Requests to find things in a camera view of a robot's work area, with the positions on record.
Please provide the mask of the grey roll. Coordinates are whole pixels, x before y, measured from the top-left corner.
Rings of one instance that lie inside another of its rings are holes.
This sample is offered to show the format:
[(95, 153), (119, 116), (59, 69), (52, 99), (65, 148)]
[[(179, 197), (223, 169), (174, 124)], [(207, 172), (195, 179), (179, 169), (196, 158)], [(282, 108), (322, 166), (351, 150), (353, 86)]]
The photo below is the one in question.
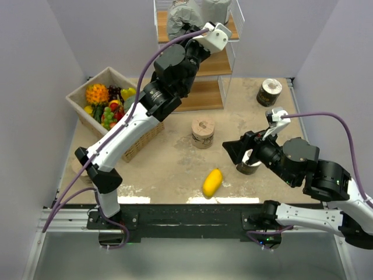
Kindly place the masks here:
[(171, 41), (182, 35), (185, 25), (204, 26), (200, 6), (193, 0), (171, 1), (167, 10), (166, 32)]
[(231, 3), (232, 0), (203, 0), (201, 10), (204, 21), (226, 25), (230, 16)]

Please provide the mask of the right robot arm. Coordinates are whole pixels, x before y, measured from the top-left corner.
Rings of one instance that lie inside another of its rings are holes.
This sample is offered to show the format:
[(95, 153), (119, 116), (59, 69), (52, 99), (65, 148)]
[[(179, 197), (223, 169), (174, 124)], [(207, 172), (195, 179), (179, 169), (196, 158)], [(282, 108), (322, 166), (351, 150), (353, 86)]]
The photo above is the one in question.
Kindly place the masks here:
[(372, 249), (372, 209), (350, 173), (335, 162), (320, 159), (319, 148), (300, 137), (283, 145), (276, 140), (276, 136), (265, 137), (262, 131), (248, 131), (222, 146), (235, 165), (248, 155), (246, 164), (263, 164), (287, 186), (302, 187), (303, 194), (319, 205), (266, 200), (259, 212), (248, 217), (252, 224), (248, 234), (266, 235), (269, 230), (277, 233), (300, 226), (342, 237), (357, 248)]

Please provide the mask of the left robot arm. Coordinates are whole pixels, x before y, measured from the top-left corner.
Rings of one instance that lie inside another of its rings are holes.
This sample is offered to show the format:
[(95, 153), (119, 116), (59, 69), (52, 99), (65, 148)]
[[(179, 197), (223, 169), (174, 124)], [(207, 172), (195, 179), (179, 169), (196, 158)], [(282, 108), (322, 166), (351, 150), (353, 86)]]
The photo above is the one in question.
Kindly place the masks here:
[(115, 170), (117, 161), (181, 105), (181, 100), (191, 91), (201, 62), (210, 55), (211, 51), (200, 42), (199, 36), (189, 40), (180, 37), (178, 43), (166, 46), (154, 61), (151, 81), (123, 119), (91, 147), (76, 150), (76, 157), (97, 190), (102, 211), (100, 222), (106, 228), (116, 228), (122, 218), (117, 201), (122, 177)]

